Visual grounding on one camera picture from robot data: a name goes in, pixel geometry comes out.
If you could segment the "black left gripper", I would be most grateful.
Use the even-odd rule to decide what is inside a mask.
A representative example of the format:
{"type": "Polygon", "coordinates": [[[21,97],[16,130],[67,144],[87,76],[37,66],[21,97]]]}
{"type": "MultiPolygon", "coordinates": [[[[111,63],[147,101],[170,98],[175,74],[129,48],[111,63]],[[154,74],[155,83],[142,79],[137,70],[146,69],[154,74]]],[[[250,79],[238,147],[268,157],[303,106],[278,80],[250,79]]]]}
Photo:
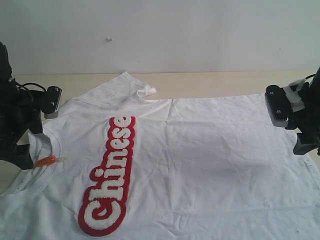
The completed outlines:
{"type": "Polygon", "coordinates": [[[41,134],[40,90],[29,89],[29,83],[20,84],[12,76],[0,78],[0,150],[10,153],[11,163],[21,170],[30,170],[34,162],[30,145],[17,142],[29,130],[41,134]]]}

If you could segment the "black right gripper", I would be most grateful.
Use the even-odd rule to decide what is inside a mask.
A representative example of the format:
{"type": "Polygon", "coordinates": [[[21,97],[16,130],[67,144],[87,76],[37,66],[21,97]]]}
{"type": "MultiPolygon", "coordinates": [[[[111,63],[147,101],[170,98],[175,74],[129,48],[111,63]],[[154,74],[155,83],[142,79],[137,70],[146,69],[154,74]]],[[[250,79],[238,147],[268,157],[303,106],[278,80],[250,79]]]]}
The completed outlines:
{"type": "Polygon", "coordinates": [[[286,130],[299,129],[293,148],[294,155],[305,155],[320,148],[320,85],[305,82],[299,92],[305,108],[288,118],[286,130]]]}

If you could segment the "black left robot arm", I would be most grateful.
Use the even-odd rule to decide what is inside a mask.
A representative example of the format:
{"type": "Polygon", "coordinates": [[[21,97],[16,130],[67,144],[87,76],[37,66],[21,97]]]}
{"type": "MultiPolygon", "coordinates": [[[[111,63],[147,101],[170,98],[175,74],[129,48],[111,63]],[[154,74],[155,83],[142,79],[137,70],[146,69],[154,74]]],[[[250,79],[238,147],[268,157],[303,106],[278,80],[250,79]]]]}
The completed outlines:
{"type": "Polygon", "coordinates": [[[17,142],[27,130],[43,131],[41,109],[34,90],[16,82],[6,46],[0,44],[0,159],[21,170],[34,168],[30,145],[17,142]]]}

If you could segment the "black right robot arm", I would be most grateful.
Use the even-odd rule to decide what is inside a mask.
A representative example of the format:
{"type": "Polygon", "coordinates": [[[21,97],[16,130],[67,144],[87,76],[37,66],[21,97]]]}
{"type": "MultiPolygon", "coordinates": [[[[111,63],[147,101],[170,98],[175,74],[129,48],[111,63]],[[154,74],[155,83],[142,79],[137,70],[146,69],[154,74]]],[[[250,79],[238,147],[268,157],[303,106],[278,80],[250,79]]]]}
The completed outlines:
{"type": "Polygon", "coordinates": [[[293,148],[295,155],[305,155],[320,149],[320,72],[291,83],[291,103],[287,130],[299,129],[293,148]]]}

